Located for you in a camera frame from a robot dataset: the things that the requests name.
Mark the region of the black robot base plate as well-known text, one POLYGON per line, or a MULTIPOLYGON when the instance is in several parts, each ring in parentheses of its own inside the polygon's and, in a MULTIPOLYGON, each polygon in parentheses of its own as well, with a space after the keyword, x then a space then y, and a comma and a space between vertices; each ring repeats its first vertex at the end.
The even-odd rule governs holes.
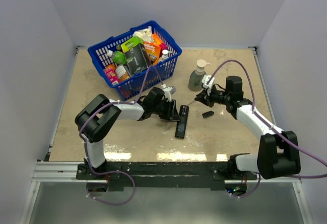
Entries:
POLYGON ((228 162, 105 162, 95 172, 113 171, 110 176, 96 175, 87 162, 77 167, 76 179, 105 181, 109 191, 138 188, 209 188, 225 190, 225 181, 256 180, 251 172, 231 170, 228 162))

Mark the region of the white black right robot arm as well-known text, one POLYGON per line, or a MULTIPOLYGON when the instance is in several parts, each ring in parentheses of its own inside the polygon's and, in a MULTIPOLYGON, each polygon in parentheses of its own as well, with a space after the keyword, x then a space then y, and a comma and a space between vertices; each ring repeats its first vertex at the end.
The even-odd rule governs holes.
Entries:
POLYGON ((244 98, 243 82, 239 76, 228 76, 226 86, 218 90, 214 78, 204 75, 202 91, 195 100, 213 107, 215 103, 224 105, 234 119, 243 123, 259 141, 259 150, 254 154, 235 154, 228 161, 228 175, 238 180, 246 171, 259 173, 264 179, 291 176, 300 173, 297 136, 292 131, 284 131, 262 117, 253 103, 244 98))

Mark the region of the black remote control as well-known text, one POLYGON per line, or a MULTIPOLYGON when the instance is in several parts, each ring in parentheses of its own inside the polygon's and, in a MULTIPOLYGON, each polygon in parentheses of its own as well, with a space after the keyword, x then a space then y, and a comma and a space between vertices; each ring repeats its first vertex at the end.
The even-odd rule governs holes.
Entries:
POLYGON ((186 106, 186 114, 185 114, 185 116, 182 116, 181 115, 181 107, 180 107, 180 110, 179 110, 180 121, 177 122, 176 131, 175 131, 175 137, 178 139, 184 139, 184 137, 185 137, 189 110, 190 110, 189 106, 186 106))

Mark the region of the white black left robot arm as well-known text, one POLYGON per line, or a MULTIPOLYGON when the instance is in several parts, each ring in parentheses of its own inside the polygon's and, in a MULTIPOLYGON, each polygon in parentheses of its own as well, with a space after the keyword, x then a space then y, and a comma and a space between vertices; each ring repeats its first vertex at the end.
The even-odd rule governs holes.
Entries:
POLYGON ((155 114, 162 120, 179 121, 176 100, 172 99, 175 92, 174 86, 163 84, 161 88, 152 88, 143 100, 132 102, 97 95, 75 117, 84 144, 88 174, 94 179, 101 179, 106 174, 103 139, 116 120, 143 121, 155 114))

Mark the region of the black battery compartment cover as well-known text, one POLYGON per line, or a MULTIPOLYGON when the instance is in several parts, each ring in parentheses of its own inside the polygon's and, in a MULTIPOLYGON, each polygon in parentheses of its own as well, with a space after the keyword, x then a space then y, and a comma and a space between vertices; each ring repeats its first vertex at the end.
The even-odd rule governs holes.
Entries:
POLYGON ((208 118, 208 117, 211 117, 214 115, 214 112, 211 110, 211 111, 207 111, 205 113, 202 114, 203 118, 208 118))

